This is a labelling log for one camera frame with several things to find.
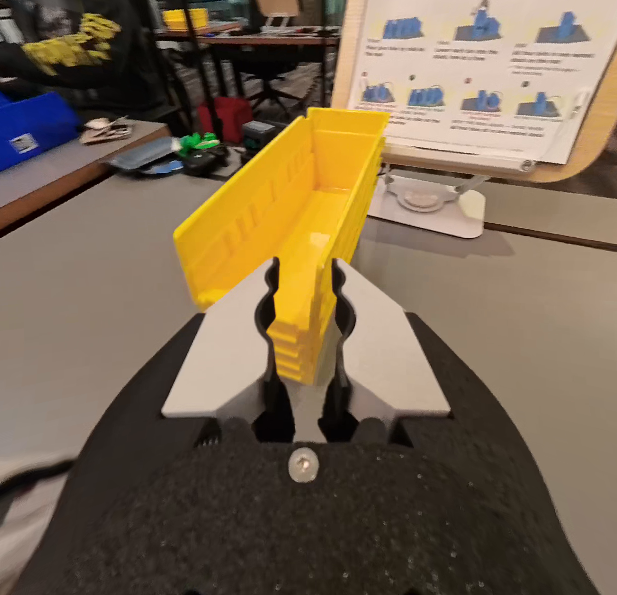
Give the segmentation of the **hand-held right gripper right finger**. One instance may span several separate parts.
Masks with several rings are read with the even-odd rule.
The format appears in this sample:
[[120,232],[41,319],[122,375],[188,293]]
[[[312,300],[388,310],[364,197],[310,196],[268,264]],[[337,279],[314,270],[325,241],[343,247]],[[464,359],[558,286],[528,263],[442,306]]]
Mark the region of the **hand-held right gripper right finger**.
[[413,417],[444,418],[451,407],[404,309],[341,258],[331,264],[335,368],[318,420],[327,442],[348,442],[360,424],[386,433]]

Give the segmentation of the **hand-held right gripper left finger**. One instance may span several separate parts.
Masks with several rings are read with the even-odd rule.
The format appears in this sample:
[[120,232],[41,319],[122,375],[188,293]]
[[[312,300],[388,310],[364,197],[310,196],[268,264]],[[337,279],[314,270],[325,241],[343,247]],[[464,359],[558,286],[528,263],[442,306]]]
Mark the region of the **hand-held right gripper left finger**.
[[205,312],[164,402],[166,419],[242,419],[262,442],[291,442],[291,401],[268,329],[280,260],[263,262]]

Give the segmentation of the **grey desk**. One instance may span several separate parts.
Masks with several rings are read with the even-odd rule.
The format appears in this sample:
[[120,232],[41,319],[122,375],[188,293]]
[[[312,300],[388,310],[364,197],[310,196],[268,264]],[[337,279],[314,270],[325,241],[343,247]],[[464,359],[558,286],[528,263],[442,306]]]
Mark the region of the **grey desk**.
[[[113,176],[1,237],[2,471],[78,453],[194,314],[172,233],[221,185]],[[368,220],[353,265],[498,398],[588,574],[616,594],[616,201],[481,190],[477,239]]]

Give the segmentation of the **grey pouch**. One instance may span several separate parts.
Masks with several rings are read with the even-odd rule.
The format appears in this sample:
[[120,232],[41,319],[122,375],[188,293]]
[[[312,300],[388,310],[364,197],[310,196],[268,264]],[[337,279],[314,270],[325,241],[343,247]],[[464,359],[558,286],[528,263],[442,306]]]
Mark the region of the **grey pouch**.
[[166,176],[183,167],[177,137],[161,137],[121,152],[104,161],[118,173],[134,176]]

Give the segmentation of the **bright green object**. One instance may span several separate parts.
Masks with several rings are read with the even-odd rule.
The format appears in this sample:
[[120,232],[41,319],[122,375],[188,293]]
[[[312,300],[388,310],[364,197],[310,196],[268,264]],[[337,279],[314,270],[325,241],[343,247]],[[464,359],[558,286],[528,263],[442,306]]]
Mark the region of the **bright green object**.
[[193,133],[180,138],[180,149],[178,153],[182,156],[193,151],[204,151],[220,145],[220,140],[215,133]]

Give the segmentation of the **black charging device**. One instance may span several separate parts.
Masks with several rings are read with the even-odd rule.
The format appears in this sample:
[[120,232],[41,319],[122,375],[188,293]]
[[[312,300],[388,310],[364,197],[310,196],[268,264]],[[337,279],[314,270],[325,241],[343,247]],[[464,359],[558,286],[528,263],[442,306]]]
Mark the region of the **black charging device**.
[[246,153],[260,152],[279,133],[279,129],[271,123],[251,120],[243,124],[243,147]]

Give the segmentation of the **person's beige trousers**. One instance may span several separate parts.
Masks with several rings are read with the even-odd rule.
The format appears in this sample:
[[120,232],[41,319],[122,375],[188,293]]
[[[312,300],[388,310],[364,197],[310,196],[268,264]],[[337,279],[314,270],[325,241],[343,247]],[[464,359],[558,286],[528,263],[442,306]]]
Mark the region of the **person's beige trousers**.
[[7,594],[38,547],[67,475],[45,478],[1,500],[1,594]]

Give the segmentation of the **crumpled paper wrapper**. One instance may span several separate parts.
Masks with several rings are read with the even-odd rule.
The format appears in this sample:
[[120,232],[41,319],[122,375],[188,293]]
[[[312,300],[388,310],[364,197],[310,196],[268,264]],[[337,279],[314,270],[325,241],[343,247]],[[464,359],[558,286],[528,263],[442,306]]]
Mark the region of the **crumpled paper wrapper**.
[[83,125],[79,141],[82,145],[94,145],[123,141],[131,137],[134,126],[125,117],[116,120],[95,118]]

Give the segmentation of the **black office chair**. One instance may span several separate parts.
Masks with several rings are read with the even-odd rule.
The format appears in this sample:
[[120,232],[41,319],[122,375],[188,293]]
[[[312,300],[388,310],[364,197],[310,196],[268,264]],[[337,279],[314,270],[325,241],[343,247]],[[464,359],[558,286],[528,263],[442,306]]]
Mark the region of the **black office chair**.
[[259,92],[246,96],[253,110],[265,102],[275,103],[289,120],[291,114],[282,99],[294,101],[301,106],[304,104],[304,99],[277,90],[272,83],[284,80],[285,74],[297,69],[300,62],[298,48],[291,44],[258,44],[242,47],[240,54],[236,64],[237,72],[262,83],[262,89]]

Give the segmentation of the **blue plastic bin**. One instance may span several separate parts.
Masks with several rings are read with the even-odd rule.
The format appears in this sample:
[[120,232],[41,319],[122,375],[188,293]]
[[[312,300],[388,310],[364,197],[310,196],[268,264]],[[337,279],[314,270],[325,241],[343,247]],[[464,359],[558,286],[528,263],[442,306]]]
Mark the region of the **blue plastic bin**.
[[21,101],[1,95],[1,171],[80,136],[81,122],[55,92]]

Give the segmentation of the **wooden instruction board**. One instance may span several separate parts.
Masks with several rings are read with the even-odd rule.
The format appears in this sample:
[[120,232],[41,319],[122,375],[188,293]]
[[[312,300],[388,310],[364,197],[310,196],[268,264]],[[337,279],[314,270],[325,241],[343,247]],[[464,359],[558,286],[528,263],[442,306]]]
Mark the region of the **wooden instruction board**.
[[[360,47],[360,34],[368,0],[346,0],[341,41],[338,49],[331,107],[345,108],[351,97],[353,68]],[[439,172],[482,175],[532,183],[554,183],[576,176],[589,167],[603,151],[616,125],[616,55],[606,68],[595,91],[568,162],[556,165],[503,157],[444,152],[386,143],[382,160],[396,167],[423,168]]]

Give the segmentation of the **printed instruction sheet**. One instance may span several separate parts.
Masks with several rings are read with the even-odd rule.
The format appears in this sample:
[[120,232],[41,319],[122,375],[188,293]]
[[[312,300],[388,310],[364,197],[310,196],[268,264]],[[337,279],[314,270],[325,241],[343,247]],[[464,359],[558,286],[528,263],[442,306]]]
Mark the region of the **printed instruction sheet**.
[[409,147],[565,164],[616,0],[366,0],[350,109]]

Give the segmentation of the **wooden background table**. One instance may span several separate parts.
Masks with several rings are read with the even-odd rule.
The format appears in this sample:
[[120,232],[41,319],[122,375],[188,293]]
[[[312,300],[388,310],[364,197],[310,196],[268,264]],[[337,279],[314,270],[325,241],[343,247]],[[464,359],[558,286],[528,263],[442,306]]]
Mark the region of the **wooden background table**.
[[340,27],[266,27],[249,33],[236,22],[216,22],[196,30],[198,43],[212,46],[336,47],[341,35]]

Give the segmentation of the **small yellow bin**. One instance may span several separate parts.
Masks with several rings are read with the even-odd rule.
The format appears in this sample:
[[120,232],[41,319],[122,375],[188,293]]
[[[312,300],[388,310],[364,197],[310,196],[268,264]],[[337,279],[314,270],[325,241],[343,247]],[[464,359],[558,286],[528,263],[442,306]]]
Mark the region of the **small yellow bin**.
[[[190,8],[191,24],[195,31],[207,29],[209,13],[205,8]],[[188,21],[182,9],[166,10],[162,13],[164,25],[169,31],[188,31]]]

